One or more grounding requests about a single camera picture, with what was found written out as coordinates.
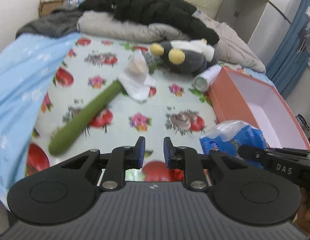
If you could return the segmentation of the blue white plastic bag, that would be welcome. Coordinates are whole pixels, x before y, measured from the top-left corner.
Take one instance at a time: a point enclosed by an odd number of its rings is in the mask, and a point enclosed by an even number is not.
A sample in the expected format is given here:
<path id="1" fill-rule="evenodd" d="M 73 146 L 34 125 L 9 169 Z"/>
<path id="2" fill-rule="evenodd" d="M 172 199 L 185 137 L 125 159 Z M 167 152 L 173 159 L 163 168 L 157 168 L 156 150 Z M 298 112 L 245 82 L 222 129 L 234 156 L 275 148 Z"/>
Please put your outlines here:
<path id="1" fill-rule="evenodd" d="M 262 168 L 260 163 L 240 157 L 238 149 L 241 145 L 267 148 L 263 132 L 241 120 L 229 120 L 216 125 L 208 130 L 199 142 L 204 154 L 209 154 L 210 150 L 216 148 L 258 168 Z"/>

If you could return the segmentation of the sponge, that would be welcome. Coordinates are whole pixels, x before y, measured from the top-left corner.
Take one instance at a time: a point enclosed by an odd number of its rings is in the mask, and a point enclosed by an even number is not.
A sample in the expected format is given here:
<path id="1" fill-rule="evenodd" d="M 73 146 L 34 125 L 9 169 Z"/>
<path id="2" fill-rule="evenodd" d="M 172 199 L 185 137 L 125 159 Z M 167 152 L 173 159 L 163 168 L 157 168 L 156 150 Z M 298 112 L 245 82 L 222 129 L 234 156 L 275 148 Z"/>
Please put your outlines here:
<path id="1" fill-rule="evenodd" d="M 141 51 L 137 50 L 133 53 L 125 68 L 128 75 L 146 75 L 148 73 L 148 66 Z"/>

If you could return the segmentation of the floral fruit tablecloth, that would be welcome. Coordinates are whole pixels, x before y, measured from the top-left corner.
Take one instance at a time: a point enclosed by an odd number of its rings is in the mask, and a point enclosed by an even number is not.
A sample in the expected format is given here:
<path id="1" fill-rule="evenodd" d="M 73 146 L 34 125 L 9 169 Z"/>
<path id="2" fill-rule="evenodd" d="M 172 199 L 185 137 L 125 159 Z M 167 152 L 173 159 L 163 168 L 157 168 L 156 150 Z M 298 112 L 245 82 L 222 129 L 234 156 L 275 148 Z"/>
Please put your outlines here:
<path id="1" fill-rule="evenodd" d="M 143 54 L 153 69 L 156 85 L 147 100 L 136 102 L 121 91 L 81 131 L 63 154 L 48 151 L 51 139 L 90 101 L 101 95 L 117 79 L 130 59 Z M 180 180 L 180 172 L 164 168 L 163 139 L 201 151 L 199 139 L 217 123 L 207 93 L 196 90 L 192 76 L 169 72 L 142 43 L 106 37 L 80 37 L 60 63 L 40 106 L 26 161 L 32 175 L 61 163 L 88 149 L 111 152 L 122 145 L 146 139 L 143 169 L 129 170 L 128 180 Z"/>

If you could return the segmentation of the green massage stick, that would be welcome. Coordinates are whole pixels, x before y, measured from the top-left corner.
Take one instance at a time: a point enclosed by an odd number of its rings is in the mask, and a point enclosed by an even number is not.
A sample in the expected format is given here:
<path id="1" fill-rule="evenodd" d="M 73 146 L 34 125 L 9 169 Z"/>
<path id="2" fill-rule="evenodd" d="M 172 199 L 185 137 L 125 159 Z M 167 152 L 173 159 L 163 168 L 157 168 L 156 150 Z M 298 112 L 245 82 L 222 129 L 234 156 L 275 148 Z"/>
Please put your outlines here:
<path id="1" fill-rule="evenodd" d="M 58 156 L 67 151 L 80 136 L 85 127 L 97 116 L 100 111 L 106 108 L 121 91 L 122 84 L 115 80 L 97 97 L 86 105 L 69 123 L 67 123 L 51 139 L 48 151 L 51 155 Z"/>

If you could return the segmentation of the white paper towel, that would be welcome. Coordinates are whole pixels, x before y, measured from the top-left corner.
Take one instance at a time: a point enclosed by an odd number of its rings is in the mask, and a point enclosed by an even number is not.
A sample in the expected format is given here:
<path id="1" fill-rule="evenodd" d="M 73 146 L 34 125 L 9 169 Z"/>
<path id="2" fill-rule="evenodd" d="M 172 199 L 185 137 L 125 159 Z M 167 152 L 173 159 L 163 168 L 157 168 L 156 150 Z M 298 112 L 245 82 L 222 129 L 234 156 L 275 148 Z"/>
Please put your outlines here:
<path id="1" fill-rule="evenodd" d="M 149 97 L 151 87 L 156 87 L 156 80 L 149 74 L 143 77 L 143 81 L 138 81 L 137 77 L 121 73 L 118 80 L 128 96 L 138 103 L 145 102 Z"/>

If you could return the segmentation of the white cylindrical can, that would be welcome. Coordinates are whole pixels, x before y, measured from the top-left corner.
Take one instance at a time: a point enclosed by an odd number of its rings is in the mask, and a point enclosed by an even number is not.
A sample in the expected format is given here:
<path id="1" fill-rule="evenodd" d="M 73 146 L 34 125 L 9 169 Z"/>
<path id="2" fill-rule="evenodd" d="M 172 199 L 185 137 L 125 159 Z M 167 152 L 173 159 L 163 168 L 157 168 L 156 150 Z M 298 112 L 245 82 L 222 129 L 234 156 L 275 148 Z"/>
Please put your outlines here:
<path id="1" fill-rule="evenodd" d="M 206 92 L 214 83 L 222 67 L 218 64 L 209 67 L 207 70 L 194 78 L 193 86 L 200 92 Z"/>

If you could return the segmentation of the orange cardboard box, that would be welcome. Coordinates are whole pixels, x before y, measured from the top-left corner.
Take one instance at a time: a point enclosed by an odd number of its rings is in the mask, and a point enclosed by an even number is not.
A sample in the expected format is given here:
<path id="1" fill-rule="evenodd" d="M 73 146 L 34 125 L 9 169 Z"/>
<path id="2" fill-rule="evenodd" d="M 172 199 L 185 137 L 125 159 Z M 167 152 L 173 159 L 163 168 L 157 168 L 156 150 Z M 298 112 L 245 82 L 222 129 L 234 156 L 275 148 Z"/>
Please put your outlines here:
<path id="1" fill-rule="evenodd" d="M 305 133 L 275 87 L 223 67 L 208 95 L 218 122 L 242 120 L 260 129 L 271 147 L 310 150 Z"/>

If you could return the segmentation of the blue curtain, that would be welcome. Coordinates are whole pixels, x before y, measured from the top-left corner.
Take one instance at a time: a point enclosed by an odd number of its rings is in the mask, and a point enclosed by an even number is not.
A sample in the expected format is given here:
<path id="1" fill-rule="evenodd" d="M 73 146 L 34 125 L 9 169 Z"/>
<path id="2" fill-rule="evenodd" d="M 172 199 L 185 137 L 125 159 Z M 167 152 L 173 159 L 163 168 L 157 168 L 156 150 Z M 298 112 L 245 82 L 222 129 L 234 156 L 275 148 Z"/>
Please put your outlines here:
<path id="1" fill-rule="evenodd" d="M 310 0 L 301 0 L 284 40 L 266 67 L 267 77 L 284 99 L 294 90 L 307 68 L 309 57 L 305 50 L 300 50 L 298 33 L 307 24 L 308 17 L 305 12 L 308 7 Z"/>

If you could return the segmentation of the grey penguin plush toy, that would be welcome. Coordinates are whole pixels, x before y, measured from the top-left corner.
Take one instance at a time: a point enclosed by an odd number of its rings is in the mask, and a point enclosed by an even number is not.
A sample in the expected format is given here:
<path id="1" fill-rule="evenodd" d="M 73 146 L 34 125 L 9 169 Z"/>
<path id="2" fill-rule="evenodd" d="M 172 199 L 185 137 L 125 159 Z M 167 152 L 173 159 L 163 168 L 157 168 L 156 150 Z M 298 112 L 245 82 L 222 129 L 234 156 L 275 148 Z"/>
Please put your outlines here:
<path id="1" fill-rule="evenodd" d="M 150 53 L 174 73 L 196 76 L 218 63 L 218 53 L 204 38 L 163 41 L 150 46 Z"/>

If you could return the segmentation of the grey quilt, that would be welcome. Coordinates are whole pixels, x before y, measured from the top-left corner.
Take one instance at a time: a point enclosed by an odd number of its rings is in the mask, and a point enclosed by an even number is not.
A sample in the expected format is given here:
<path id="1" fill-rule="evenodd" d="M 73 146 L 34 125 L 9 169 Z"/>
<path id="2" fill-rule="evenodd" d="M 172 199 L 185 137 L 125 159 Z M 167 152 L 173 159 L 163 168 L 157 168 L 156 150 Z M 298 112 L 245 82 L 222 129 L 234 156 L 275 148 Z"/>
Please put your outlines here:
<path id="1" fill-rule="evenodd" d="M 266 67 L 262 61 L 228 24 L 217 22 L 199 11 L 195 12 L 195 17 L 219 35 L 220 40 L 216 45 L 219 60 L 251 68 L 263 74 L 266 73 Z M 170 25 L 161 23 L 142 25 L 131 21 L 121 22 L 108 12 L 85 12 L 77 21 L 77 30 L 85 34 L 141 43 L 190 40 L 187 35 Z"/>

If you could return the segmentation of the light blue blanket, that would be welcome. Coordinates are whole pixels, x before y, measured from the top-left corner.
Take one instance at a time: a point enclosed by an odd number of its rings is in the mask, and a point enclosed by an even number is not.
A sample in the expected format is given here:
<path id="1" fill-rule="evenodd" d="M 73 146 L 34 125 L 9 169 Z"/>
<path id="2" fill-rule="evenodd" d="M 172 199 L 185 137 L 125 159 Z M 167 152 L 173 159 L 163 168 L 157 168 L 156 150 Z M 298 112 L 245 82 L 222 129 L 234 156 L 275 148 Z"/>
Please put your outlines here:
<path id="1" fill-rule="evenodd" d="M 0 54 L 0 201 L 24 178 L 39 108 L 59 64 L 81 37 L 23 34 Z"/>

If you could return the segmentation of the black puffy jacket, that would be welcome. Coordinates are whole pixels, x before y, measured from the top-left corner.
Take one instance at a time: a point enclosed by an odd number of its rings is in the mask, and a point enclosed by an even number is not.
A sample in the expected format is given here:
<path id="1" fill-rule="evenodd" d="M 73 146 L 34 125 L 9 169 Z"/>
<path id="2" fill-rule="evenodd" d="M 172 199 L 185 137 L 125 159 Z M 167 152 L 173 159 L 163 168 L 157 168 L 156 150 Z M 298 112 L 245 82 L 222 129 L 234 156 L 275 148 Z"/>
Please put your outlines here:
<path id="1" fill-rule="evenodd" d="M 220 38 L 194 16 L 197 8 L 183 0 L 84 0 L 81 11 L 110 12 L 119 21 L 129 20 L 142 25 L 168 24 L 192 40 L 207 40 L 211 46 Z"/>

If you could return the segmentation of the dark grey fleece blanket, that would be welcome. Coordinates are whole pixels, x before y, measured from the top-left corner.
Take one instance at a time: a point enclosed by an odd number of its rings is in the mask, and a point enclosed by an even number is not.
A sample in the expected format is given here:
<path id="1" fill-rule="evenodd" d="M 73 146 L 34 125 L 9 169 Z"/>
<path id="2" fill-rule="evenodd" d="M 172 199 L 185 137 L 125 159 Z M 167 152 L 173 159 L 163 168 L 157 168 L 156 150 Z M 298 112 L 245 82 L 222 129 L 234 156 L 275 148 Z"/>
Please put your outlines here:
<path id="1" fill-rule="evenodd" d="M 36 34 L 59 38 L 77 32 L 77 22 L 83 15 L 79 9 L 57 8 L 50 14 L 23 25 L 15 35 L 15 39 L 23 34 Z"/>

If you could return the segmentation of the white wardrobe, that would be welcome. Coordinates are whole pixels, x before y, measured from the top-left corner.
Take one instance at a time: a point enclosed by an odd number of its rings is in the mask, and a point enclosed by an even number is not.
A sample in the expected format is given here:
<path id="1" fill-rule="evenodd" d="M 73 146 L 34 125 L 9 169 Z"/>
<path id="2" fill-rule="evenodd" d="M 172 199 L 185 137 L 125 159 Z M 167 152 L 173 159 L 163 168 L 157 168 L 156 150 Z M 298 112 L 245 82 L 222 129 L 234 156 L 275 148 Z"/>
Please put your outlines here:
<path id="1" fill-rule="evenodd" d="M 301 0 L 223 0 L 216 15 L 268 64 L 292 25 Z"/>

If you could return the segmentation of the brown cardboard box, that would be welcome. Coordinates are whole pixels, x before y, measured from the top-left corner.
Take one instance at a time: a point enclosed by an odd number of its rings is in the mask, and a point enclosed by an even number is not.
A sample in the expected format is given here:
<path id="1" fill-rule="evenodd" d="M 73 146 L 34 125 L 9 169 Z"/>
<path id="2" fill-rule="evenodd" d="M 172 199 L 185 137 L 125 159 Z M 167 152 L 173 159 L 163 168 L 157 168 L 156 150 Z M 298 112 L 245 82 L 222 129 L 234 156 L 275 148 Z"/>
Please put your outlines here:
<path id="1" fill-rule="evenodd" d="M 48 2 L 40 2 L 38 8 L 39 18 L 49 15 L 54 9 L 61 7 L 63 5 L 63 0 L 55 0 Z"/>

